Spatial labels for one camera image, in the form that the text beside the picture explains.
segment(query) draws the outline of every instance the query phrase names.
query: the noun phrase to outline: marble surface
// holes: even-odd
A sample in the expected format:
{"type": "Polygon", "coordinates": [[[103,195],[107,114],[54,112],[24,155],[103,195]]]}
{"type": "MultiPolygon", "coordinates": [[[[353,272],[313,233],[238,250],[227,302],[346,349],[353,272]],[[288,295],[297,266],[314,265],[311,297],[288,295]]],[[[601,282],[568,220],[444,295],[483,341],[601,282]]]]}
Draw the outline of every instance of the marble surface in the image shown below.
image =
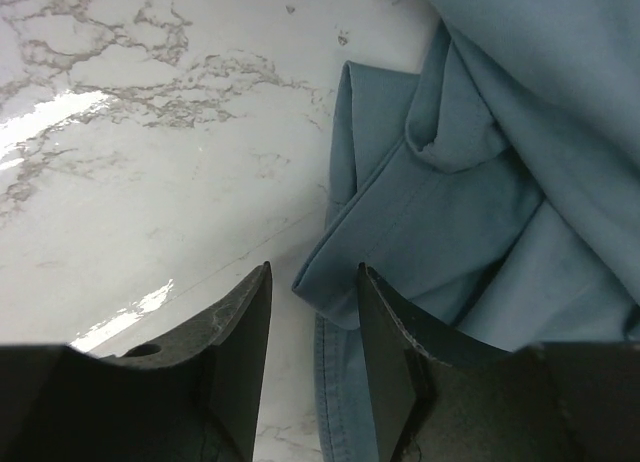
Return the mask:
{"type": "Polygon", "coordinates": [[[321,460],[311,311],[347,59],[416,71],[422,0],[0,0],[0,340],[120,353],[271,260],[256,461],[321,460]]]}

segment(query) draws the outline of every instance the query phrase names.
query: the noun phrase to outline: teal cloth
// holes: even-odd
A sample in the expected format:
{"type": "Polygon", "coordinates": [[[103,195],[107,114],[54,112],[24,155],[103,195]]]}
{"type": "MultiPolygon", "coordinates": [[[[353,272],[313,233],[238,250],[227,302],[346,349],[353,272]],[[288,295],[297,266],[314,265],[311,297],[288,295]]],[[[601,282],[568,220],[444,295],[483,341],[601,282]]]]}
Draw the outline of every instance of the teal cloth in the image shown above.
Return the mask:
{"type": "Polygon", "coordinates": [[[377,460],[360,262],[502,349],[640,334],[640,0],[430,2],[421,74],[345,66],[327,231],[294,283],[330,462],[377,460]]]}

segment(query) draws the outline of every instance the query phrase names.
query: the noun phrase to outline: marble countertop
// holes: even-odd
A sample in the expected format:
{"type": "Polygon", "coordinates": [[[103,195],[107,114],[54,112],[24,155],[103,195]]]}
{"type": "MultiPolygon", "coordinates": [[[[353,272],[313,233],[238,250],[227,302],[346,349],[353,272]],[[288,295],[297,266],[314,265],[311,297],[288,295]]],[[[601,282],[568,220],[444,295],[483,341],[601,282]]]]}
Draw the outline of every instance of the marble countertop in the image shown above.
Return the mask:
{"type": "Polygon", "coordinates": [[[270,260],[256,460],[321,460],[313,315],[351,59],[416,71],[423,0],[0,0],[0,338],[119,353],[270,260]]]}

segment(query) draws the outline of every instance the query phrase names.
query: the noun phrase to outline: folded cloth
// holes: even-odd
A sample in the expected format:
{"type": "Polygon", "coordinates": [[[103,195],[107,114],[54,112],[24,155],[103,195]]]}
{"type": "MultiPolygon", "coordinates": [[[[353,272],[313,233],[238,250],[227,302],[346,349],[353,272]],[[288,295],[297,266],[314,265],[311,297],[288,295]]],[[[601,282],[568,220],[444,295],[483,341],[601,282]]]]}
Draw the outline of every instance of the folded cloth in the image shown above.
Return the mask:
{"type": "Polygon", "coordinates": [[[502,349],[640,334],[640,0],[430,1],[420,75],[344,68],[327,231],[294,282],[330,462],[377,460],[360,262],[502,349]]]}

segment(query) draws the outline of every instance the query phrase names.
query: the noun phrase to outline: garment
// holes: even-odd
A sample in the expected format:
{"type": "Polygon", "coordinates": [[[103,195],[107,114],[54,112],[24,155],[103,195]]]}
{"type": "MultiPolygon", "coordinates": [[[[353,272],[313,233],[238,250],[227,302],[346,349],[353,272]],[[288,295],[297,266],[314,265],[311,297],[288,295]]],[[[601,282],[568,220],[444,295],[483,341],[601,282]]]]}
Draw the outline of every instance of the garment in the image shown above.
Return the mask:
{"type": "Polygon", "coordinates": [[[344,68],[327,231],[294,282],[326,461],[377,460],[360,262],[502,349],[640,333],[640,0],[429,1],[421,74],[344,68]]]}

